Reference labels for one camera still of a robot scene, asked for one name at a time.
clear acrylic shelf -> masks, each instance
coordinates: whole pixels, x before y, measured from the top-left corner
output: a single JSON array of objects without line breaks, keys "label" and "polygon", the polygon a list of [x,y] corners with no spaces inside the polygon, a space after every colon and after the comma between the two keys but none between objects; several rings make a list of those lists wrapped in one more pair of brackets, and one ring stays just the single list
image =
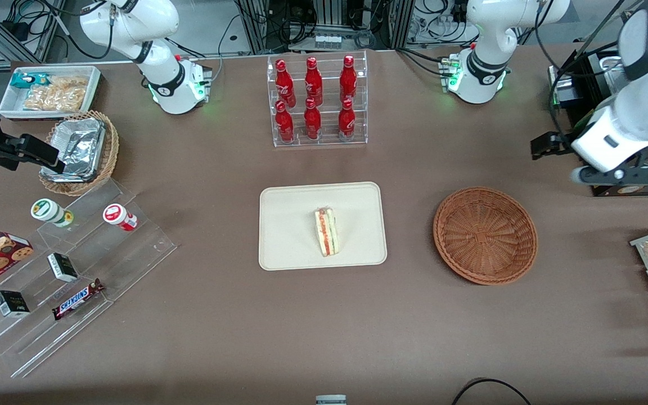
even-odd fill
[{"label": "clear acrylic shelf", "polygon": [[[357,118],[354,121],[354,136],[349,142],[342,142],[339,139],[339,112],[341,110],[341,100],[339,99],[339,75],[344,66],[344,56],[352,55],[354,57],[354,69],[357,71],[357,95],[353,99],[352,109]],[[296,146],[347,146],[352,144],[362,144],[368,141],[368,92],[367,92],[367,54],[366,52],[347,52],[347,53],[317,53],[317,67],[322,74],[322,85],[324,87],[324,103],[319,106],[319,112],[322,116],[322,134],[318,140],[312,141],[306,136],[304,126],[304,100],[307,99],[306,88],[304,86],[304,77],[307,74],[306,59],[301,55],[280,55],[270,56],[267,61],[267,88],[269,99],[269,113],[272,116],[272,136],[274,146],[296,147]],[[289,109],[291,118],[294,120],[293,143],[281,142],[278,135],[277,121],[275,121],[275,102],[278,100],[277,93],[277,70],[273,64],[278,59],[286,62],[286,69],[294,80],[294,94],[296,95],[296,105]]]},{"label": "clear acrylic shelf", "polygon": [[[101,212],[119,203],[137,216],[134,231],[105,223]],[[20,267],[3,274],[0,290],[21,292],[31,313],[7,318],[0,313],[0,355],[10,366],[11,377],[24,377],[67,341],[113,305],[137,281],[177,248],[159,226],[134,202],[134,195],[110,179],[72,202],[68,228],[41,226],[29,237],[34,254]],[[66,254],[79,274],[77,282],[57,280],[47,256]],[[54,320],[52,308],[69,299],[95,279],[105,289],[77,310]]]}]

brown tablecloth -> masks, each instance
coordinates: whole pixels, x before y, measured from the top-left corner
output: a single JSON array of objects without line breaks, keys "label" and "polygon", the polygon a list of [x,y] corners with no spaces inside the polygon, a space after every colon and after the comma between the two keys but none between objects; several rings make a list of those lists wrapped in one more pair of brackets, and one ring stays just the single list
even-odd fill
[{"label": "brown tablecloth", "polygon": [[[0,403],[449,403],[479,376],[533,403],[648,403],[648,279],[628,246],[648,234],[648,197],[596,199],[569,182],[573,156],[530,159],[552,128],[540,50],[520,47],[485,105],[442,94],[394,52],[368,59],[370,143],[314,151],[273,148],[265,57],[227,59],[211,103],[182,116],[151,101],[133,64],[98,66],[94,107],[121,138],[114,177],[181,247],[29,377],[0,361]],[[0,230],[32,233],[39,197],[70,201],[37,170],[0,168]],[[357,181],[381,187],[384,264],[260,269],[263,189]],[[473,185],[537,225],[537,261],[512,285],[473,285],[435,251],[435,208]],[[465,398],[517,403],[498,386]]]}]

white tray with snacks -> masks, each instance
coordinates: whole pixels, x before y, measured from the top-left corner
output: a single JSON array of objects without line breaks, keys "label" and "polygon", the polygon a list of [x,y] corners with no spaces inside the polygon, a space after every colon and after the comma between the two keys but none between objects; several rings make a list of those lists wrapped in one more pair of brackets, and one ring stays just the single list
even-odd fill
[{"label": "white tray with snacks", "polygon": [[27,66],[17,67],[12,76],[18,73],[46,73],[51,76],[60,77],[87,77],[87,90],[84,93],[82,106],[79,111],[38,111],[26,110],[24,102],[29,97],[29,89],[20,89],[13,85],[7,85],[0,103],[0,115],[11,120],[53,120],[69,117],[77,113],[84,113],[92,107],[92,101],[97,92],[98,80],[101,72],[94,66]]},{"label": "white tray with snacks", "polygon": [[[314,214],[331,208],[339,253],[324,256]],[[259,196],[259,265],[268,271],[368,266],[386,260],[381,191],[373,182],[271,187]]]}]

coca-cola bottle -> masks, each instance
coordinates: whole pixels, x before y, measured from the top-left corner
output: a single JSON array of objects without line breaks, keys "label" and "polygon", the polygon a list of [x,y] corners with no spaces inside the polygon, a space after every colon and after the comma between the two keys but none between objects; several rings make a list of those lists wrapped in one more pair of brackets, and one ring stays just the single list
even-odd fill
[{"label": "coca-cola bottle", "polygon": [[357,95],[357,71],[354,69],[354,57],[344,56],[344,69],[339,76],[339,98],[342,102],[345,99],[353,99]]},{"label": "coca-cola bottle", "polygon": [[319,139],[322,129],[322,115],[317,109],[317,103],[313,97],[307,99],[307,110],[304,111],[304,122],[307,126],[307,136],[312,141]]},{"label": "coca-cola bottle", "polygon": [[322,86],[322,74],[317,69],[316,57],[307,57],[307,76],[304,77],[304,84],[307,86],[307,97],[311,97],[316,105],[324,102],[324,88]]},{"label": "coca-cola bottle", "polygon": [[342,142],[349,142],[354,138],[354,120],[357,118],[352,111],[352,99],[345,99],[341,102],[339,112],[339,139]]},{"label": "coca-cola bottle", "polygon": [[274,116],[274,120],[277,121],[277,130],[280,133],[281,142],[292,143],[294,141],[294,121],[291,120],[291,114],[286,111],[286,105],[281,100],[277,100],[274,106],[277,108],[277,115]]},{"label": "coca-cola bottle", "polygon": [[274,65],[277,67],[277,92],[280,99],[286,103],[286,107],[293,108],[296,105],[294,81],[291,80],[291,75],[286,71],[286,62],[279,59]]}]

sandwich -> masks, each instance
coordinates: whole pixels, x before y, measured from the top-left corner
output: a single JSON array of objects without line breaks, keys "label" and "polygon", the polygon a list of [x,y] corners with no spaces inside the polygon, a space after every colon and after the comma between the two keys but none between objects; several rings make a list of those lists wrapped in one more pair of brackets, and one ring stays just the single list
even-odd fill
[{"label": "sandwich", "polygon": [[319,208],[314,211],[314,218],[316,219],[319,247],[321,247],[324,257],[339,253],[339,236],[336,233],[334,210]]}]

